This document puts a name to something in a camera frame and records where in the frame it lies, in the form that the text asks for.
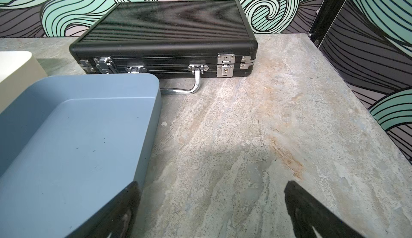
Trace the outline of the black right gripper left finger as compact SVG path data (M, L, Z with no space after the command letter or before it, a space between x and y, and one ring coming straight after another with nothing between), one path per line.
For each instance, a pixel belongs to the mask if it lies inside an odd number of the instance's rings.
M133 181L67 237L130 237L140 199L141 193L138 183Z

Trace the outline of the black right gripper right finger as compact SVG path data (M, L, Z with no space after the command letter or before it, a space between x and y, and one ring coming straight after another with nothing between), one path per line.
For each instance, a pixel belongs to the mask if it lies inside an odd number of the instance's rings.
M285 204L297 238L361 238L295 181L286 184Z

